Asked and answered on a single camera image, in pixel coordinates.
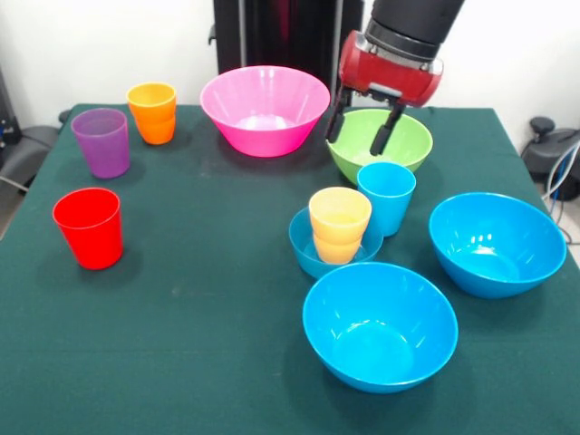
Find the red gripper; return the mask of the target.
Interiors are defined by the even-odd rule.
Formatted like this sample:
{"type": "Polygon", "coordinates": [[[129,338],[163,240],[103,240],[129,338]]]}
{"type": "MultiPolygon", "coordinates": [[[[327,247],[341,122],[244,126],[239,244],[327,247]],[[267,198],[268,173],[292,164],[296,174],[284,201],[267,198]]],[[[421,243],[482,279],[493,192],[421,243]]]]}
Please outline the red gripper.
{"type": "Polygon", "coordinates": [[[352,91],[370,94],[374,99],[396,101],[386,122],[377,130],[370,153],[382,155],[403,114],[403,105],[420,107],[427,103],[439,87],[443,61],[413,61],[383,50],[367,41],[359,31],[352,31],[341,50],[340,88],[334,100],[332,115],[325,133],[328,141],[336,141],[344,123],[344,111],[351,105],[352,91]]]}

